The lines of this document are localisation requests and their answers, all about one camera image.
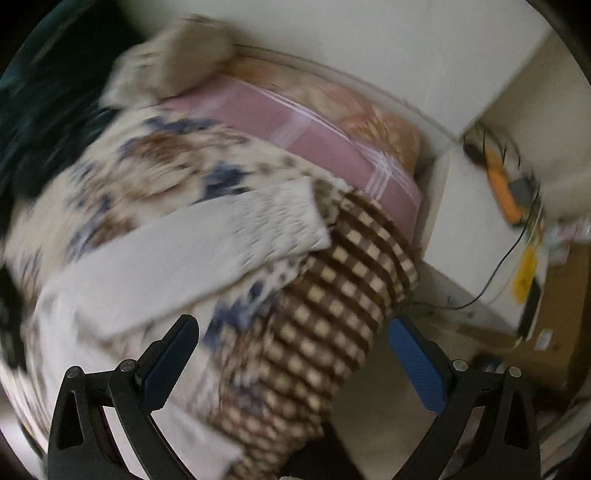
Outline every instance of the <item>white wall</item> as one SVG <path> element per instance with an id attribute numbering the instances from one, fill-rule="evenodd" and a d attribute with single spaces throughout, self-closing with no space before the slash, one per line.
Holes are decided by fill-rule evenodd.
<path id="1" fill-rule="evenodd" d="M 555 33 L 483 120 L 532 162 L 551 217 L 591 213 L 591 86 Z"/>
<path id="2" fill-rule="evenodd" d="M 459 135 L 550 31 L 526 0 L 121 0 L 146 33 L 185 12 L 238 43 L 371 82 Z"/>

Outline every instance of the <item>brown checkered blanket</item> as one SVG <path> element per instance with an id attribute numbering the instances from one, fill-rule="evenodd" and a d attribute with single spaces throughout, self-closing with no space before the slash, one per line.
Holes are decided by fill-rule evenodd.
<path id="1" fill-rule="evenodd" d="M 250 330 L 225 332 L 210 421 L 246 446 L 228 479 L 276 478 L 294 451 L 322 435 L 333 396 L 416 285 L 406 241 L 361 192 L 343 197 L 332 239 L 330 249 L 308 254 Z"/>

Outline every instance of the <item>white cloth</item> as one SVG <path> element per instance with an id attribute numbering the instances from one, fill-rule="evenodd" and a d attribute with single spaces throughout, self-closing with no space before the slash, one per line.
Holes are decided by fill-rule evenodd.
<path id="1" fill-rule="evenodd" d="M 44 306 L 60 303 L 73 313 L 59 319 L 63 328 L 76 322 L 109 340 L 175 313 L 263 263 L 329 246 L 311 180 L 288 181 L 177 210 L 115 239 L 51 278 L 38 305 L 47 315 Z M 202 335 L 208 326 L 200 322 Z"/>
<path id="2" fill-rule="evenodd" d="M 72 365 L 88 373 L 116 367 L 101 341 L 179 311 L 267 261 L 329 246 L 306 177 L 178 210 L 87 254 L 48 281 L 34 313 L 41 365 L 32 370 L 42 373 L 49 411 Z M 204 335 L 207 325 L 200 329 Z M 195 360 L 206 362 L 203 350 Z M 196 478 L 222 478 L 243 452 L 172 402 L 154 418 Z M 126 464 L 145 478 L 116 415 L 108 420 Z"/>

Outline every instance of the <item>beige cushion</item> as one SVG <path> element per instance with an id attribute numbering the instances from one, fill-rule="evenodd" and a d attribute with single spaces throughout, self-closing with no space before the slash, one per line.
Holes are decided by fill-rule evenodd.
<path id="1" fill-rule="evenodd" d="M 201 15 L 180 18 L 117 59 L 101 102 L 111 108 L 155 104 L 196 87 L 233 55 L 224 23 Z"/>

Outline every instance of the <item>yellow object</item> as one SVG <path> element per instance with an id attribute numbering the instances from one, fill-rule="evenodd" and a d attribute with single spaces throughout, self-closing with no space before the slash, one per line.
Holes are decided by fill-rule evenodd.
<path id="1" fill-rule="evenodd" d="M 538 258 L 535 255 L 536 247 L 528 245 L 521 256 L 519 269 L 513 279 L 512 291 L 516 301 L 523 305 L 530 294 L 531 285 L 534 282 L 535 271 L 538 268 Z"/>

